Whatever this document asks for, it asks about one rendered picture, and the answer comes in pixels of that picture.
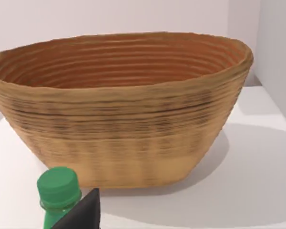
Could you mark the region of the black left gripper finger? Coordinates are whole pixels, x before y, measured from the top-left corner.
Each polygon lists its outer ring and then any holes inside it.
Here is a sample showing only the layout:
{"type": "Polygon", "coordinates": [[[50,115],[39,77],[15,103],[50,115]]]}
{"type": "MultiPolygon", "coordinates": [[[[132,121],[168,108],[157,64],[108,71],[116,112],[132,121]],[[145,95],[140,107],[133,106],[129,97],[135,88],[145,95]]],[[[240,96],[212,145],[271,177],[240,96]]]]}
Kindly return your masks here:
{"type": "Polygon", "coordinates": [[[51,229],[101,229],[100,191],[92,189],[51,229]]]}

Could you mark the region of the green bottle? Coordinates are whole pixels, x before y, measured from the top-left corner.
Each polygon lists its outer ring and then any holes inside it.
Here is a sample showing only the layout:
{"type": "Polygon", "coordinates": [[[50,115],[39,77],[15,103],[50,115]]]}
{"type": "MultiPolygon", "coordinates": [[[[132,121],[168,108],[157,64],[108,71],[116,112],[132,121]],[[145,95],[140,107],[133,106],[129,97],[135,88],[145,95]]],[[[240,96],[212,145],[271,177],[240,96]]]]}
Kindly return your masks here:
{"type": "Polygon", "coordinates": [[[82,198],[76,172],[68,167],[46,170],[37,181],[40,206],[45,211],[43,229],[52,227],[82,198]]]}

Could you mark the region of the woven wicker basket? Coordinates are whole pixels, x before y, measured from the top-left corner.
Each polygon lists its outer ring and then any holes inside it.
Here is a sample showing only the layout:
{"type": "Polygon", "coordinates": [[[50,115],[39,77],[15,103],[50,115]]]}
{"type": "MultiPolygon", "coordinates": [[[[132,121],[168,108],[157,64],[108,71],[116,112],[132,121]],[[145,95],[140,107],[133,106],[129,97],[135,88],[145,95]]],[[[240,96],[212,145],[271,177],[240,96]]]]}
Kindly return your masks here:
{"type": "Polygon", "coordinates": [[[0,111],[83,187],[164,186],[205,156],[253,60],[240,40],[191,32],[34,43],[0,52],[0,111]]]}

